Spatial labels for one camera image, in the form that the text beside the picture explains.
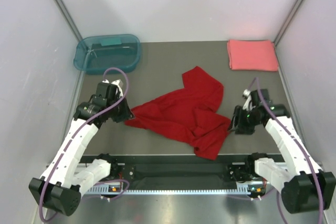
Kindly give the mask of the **red t-shirt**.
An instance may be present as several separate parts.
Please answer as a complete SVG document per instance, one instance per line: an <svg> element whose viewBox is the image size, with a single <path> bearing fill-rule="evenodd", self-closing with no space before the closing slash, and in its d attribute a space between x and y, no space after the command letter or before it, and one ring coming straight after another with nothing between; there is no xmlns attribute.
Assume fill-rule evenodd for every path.
<svg viewBox="0 0 336 224"><path fill-rule="evenodd" d="M132 109L125 124L189 144L194 154L215 160L231 120L217 114L224 86L200 67L182 74L184 87Z"/></svg>

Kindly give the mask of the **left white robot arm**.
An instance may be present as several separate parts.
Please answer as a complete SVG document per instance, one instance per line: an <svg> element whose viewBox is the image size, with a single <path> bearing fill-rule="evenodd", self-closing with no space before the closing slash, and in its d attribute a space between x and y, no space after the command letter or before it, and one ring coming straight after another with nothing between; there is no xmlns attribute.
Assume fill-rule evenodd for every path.
<svg viewBox="0 0 336 224"><path fill-rule="evenodd" d="M89 101L76 108L69 131L51 164L38 178L32 178L28 188L43 208L65 216L78 208L83 195L99 181L114 180L119 168L111 158L101 154L85 169L76 172L80 160L92 140L108 119L119 123L134 117L131 112L122 81L98 83L95 94Z"/></svg>

